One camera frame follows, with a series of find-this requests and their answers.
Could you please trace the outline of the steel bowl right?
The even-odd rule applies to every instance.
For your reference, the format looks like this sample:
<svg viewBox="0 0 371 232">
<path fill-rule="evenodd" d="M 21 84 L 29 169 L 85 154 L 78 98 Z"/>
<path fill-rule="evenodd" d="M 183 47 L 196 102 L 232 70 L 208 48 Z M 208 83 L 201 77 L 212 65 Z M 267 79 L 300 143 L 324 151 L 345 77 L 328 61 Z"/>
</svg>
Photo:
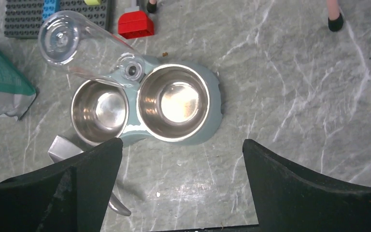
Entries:
<svg viewBox="0 0 371 232">
<path fill-rule="evenodd" d="M 138 118 L 154 137 L 184 141 L 203 127 L 209 98 L 207 83 L 196 70 L 182 64 L 160 65 L 141 82 Z"/>
</svg>

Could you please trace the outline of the blue building block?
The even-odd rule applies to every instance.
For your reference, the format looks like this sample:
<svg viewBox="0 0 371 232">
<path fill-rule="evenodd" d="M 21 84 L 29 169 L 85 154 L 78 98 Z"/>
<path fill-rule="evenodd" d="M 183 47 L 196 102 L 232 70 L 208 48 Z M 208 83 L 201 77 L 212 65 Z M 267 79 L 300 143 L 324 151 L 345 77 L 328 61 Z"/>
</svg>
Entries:
<svg viewBox="0 0 371 232">
<path fill-rule="evenodd" d="M 60 9 L 60 0 L 44 0 L 42 20 L 45 21 L 52 14 L 58 12 Z"/>
</svg>

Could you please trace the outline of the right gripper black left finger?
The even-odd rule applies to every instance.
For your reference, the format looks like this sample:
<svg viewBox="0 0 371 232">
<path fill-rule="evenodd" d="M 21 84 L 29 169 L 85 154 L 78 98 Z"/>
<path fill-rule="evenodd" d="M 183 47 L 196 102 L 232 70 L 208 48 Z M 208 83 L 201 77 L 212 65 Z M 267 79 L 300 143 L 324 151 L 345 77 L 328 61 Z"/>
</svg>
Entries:
<svg viewBox="0 0 371 232">
<path fill-rule="evenodd" d="M 122 150 L 122 140 L 113 138 L 0 182 L 0 232 L 100 231 Z"/>
</svg>

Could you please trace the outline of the teal double pet bowl stand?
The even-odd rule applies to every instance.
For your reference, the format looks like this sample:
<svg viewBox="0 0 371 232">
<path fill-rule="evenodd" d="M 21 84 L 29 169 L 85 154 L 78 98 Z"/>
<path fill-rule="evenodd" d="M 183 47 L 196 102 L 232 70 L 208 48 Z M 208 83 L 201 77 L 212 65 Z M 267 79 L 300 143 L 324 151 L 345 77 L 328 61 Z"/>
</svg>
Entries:
<svg viewBox="0 0 371 232">
<path fill-rule="evenodd" d="M 209 90 L 209 111 L 206 121 L 200 131 L 192 136 L 190 139 L 180 142 L 166 142 L 175 145 L 198 145 L 209 140 L 217 131 L 221 124 L 222 112 L 221 112 L 221 94 L 219 89 L 219 80 L 216 75 L 204 66 L 196 63 L 180 61 L 177 63 L 165 63 L 162 64 L 159 60 L 152 56 L 145 56 L 145 76 L 144 78 L 156 67 L 166 64 L 182 64 L 186 65 L 199 74 L 202 75 L 203 79 L 207 83 Z M 128 120 L 122 134 L 116 138 L 120 138 L 123 141 L 124 146 L 129 146 L 137 141 L 156 138 L 152 136 L 146 129 L 146 126 L 138 118 L 138 110 L 136 107 L 136 100 L 139 92 L 141 82 L 133 87 L 122 88 L 128 99 Z"/>
</svg>

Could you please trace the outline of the metal food scoop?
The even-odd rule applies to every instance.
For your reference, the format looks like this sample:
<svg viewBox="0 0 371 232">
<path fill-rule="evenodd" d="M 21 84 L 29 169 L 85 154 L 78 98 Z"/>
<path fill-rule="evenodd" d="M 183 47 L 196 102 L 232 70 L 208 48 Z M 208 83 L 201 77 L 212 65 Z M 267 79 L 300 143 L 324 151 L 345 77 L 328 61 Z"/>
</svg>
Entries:
<svg viewBox="0 0 371 232">
<path fill-rule="evenodd" d="M 84 151 L 67 140 L 57 135 L 48 149 L 48 155 L 54 163 L 79 155 Z M 112 192 L 108 207 L 119 215 L 129 217 L 131 211 L 125 207 Z"/>
</svg>

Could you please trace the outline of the clear plastic water bottle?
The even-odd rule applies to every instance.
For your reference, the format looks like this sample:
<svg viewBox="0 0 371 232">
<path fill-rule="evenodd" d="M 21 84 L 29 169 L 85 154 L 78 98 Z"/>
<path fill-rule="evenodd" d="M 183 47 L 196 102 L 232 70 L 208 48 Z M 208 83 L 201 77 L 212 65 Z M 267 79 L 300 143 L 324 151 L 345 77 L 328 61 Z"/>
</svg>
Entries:
<svg viewBox="0 0 371 232">
<path fill-rule="evenodd" d="M 145 75 L 139 52 L 78 12 L 48 17 L 38 43 L 45 61 L 67 74 L 121 88 L 137 85 Z"/>
</svg>

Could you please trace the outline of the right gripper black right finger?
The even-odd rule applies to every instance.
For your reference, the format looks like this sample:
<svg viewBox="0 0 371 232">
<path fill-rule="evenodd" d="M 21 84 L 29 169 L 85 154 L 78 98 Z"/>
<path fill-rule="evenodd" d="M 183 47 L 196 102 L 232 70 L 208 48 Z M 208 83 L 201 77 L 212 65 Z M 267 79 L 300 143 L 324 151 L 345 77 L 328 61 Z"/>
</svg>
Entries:
<svg viewBox="0 0 371 232">
<path fill-rule="evenodd" d="M 244 163 L 264 232 L 371 232 L 371 187 L 341 181 L 246 139 Z"/>
</svg>

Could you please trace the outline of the steel bowl left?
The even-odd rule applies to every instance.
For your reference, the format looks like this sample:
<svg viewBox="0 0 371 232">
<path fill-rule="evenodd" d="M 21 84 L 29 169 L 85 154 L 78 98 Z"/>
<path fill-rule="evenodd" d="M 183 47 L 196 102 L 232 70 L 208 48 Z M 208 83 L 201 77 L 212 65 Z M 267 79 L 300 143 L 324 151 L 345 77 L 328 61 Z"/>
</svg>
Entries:
<svg viewBox="0 0 371 232">
<path fill-rule="evenodd" d="M 128 99 L 122 88 L 95 81 L 79 86 L 71 102 L 71 123 L 80 139 L 97 146 L 122 134 Z"/>
</svg>

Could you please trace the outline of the red and grey scraper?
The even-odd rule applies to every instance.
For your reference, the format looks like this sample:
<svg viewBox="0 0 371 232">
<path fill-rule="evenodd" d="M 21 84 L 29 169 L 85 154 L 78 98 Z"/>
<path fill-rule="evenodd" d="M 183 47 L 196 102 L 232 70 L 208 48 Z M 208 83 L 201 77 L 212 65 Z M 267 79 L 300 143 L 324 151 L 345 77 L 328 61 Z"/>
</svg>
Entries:
<svg viewBox="0 0 371 232">
<path fill-rule="evenodd" d="M 140 0 L 131 0 L 130 6 L 117 21 L 117 32 L 125 39 L 153 36 L 154 22 L 141 8 Z"/>
</svg>

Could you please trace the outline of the grey building block baseplate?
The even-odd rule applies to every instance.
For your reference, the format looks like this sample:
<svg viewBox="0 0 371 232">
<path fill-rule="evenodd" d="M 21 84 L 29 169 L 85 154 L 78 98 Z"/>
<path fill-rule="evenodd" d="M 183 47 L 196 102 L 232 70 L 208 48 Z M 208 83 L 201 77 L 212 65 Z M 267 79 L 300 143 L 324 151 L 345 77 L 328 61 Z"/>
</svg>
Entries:
<svg viewBox="0 0 371 232">
<path fill-rule="evenodd" d="M 36 39 L 44 22 L 43 2 L 43 0 L 8 0 L 5 12 L 5 37 Z M 59 11 L 81 13 L 96 25 L 108 30 L 113 18 L 112 8 L 112 0 L 102 0 L 97 6 L 88 6 L 83 0 L 60 0 Z"/>
</svg>

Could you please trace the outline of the green pet food bag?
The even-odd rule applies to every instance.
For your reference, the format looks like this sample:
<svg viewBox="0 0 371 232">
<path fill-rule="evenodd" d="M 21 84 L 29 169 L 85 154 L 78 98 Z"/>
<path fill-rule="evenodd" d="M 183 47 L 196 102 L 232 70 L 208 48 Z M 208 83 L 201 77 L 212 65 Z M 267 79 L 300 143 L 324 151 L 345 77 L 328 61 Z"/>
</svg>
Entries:
<svg viewBox="0 0 371 232">
<path fill-rule="evenodd" d="M 36 97 L 35 87 L 0 51 L 0 117 L 21 120 Z"/>
</svg>

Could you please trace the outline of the yellow-green building block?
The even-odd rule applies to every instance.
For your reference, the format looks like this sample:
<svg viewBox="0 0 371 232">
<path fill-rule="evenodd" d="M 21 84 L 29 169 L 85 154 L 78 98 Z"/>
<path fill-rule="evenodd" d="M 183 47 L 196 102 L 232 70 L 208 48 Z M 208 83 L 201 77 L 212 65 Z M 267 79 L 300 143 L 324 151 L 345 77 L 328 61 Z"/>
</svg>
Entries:
<svg viewBox="0 0 371 232">
<path fill-rule="evenodd" d="M 101 0 L 84 0 L 84 2 L 88 6 L 97 6 L 101 4 Z"/>
</svg>

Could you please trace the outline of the steel bowl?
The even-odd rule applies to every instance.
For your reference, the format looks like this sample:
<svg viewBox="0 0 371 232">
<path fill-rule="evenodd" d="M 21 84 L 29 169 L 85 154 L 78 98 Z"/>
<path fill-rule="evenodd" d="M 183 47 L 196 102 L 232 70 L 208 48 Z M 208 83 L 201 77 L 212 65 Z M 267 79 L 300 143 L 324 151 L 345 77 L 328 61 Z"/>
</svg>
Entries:
<svg viewBox="0 0 371 232">
<path fill-rule="evenodd" d="M 184 141 L 203 127 L 209 98 L 207 83 L 196 70 L 182 64 L 160 65 L 141 82 L 138 118 L 154 137 Z"/>
<path fill-rule="evenodd" d="M 71 123 L 80 139 L 97 146 L 122 134 L 128 99 L 122 88 L 95 81 L 79 86 L 71 102 Z"/>
</svg>

